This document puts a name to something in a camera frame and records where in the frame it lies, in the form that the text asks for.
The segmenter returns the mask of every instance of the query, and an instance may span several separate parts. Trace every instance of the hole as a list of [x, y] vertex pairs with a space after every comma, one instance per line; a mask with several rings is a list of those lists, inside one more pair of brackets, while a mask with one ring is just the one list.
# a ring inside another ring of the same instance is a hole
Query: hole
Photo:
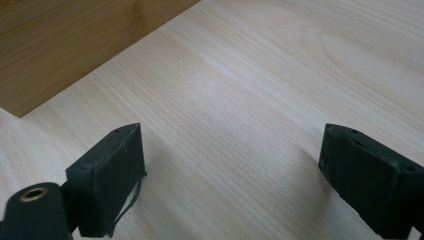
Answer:
[[48, 192], [47, 188], [33, 188], [21, 195], [22, 202], [32, 202], [42, 198]]

